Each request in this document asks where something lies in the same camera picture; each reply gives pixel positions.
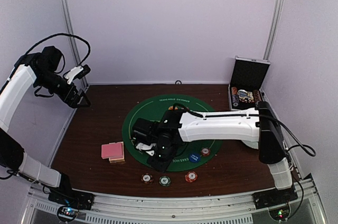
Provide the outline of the orange-red poker chip stack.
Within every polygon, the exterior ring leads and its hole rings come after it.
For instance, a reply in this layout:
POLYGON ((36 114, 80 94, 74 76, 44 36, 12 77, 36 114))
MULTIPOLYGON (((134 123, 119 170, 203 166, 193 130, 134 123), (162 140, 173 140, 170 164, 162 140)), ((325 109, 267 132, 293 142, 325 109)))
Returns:
POLYGON ((189 171, 185 175, 185 180, 188 183, 192 183, 192 182, 196 181, 197 179, 198 179, 198 175, 194 171, 189 171))

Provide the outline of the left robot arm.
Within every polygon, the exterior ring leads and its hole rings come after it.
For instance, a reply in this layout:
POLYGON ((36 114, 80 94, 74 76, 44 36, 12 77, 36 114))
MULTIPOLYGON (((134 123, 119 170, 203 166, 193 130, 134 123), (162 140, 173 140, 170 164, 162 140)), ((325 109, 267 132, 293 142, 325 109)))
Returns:
POLYGON ((88 65, 76 66, 64 76, 57 72, 63 54, 54 46, 45 47, 40 53, 25 54, 17 63, 1 88, 1 166, 9 175, 20 174, 49 188, 56 188, 55 196, 65 205, 76 200, 70 179, 66 174, 51 169, 30 157, 24 148, 9 134, 8 130, 22 98, 29 88, 48 90, 57 95, 69 107, 85 108, 90 101, 83 90, 73 83, 90 72, 88 65))

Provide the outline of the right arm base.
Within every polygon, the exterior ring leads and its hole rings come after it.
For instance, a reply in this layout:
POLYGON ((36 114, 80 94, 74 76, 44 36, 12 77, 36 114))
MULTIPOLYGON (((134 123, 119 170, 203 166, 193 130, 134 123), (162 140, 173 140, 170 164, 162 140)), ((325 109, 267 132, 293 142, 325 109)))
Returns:
POLYGON ((298 199, 298 194, 294 189, 285 190, 271 189, 252 194, 256 209, 270 208, 280 204, 285 204, 298 199))

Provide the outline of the green poker chip stack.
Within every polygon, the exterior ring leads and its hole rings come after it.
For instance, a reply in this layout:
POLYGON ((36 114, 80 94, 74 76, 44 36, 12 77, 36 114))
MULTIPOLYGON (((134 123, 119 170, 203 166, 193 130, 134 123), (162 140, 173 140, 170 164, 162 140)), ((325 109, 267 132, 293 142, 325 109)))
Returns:
POLYGON ((161 186, 170 186, 170 185, 171 185, 171 179, 170 179, 170 177, 169 177, 169 176, 166 176, 166 175, 161 176, 161 177, 159 178, 159 184, 160 184, 161 186))

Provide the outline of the red five poker chip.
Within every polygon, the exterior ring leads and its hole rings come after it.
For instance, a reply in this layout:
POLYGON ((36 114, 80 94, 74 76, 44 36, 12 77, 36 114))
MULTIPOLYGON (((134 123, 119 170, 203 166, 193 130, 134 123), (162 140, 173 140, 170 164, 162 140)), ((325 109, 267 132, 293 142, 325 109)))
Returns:
POLYGON ((211 153, 211 150, 208 147, 204 147, 201 149, 201 155, 202 156, 209 156, 211 153))

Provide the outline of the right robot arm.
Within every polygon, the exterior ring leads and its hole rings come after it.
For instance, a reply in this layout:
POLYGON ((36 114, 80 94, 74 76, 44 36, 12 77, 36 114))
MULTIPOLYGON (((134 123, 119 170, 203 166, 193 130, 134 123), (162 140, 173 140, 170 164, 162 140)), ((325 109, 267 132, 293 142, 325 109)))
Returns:
POLYGON ((203 140, 238 140, 259 151, 259 161, 268 165, 275 188, 274 203, 291 195, 292 172, 281 132, 269 103, 260 101, 255 108, 236 111, 201 112, 174 103, 160 121, 138 118, 130 137, 135 149, 148 154, 147 163, 165 172, 184 143, 203 140))

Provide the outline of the blue small blind button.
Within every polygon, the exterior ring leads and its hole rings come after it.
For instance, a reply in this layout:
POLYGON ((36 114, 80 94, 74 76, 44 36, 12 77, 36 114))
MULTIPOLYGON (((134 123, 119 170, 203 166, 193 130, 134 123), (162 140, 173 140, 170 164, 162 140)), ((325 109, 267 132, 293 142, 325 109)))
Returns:
POLYGON ((201 160, 201 155, 198 153, 190 153, 189 154, 189 161, 191 163, 198 163, 201 160))

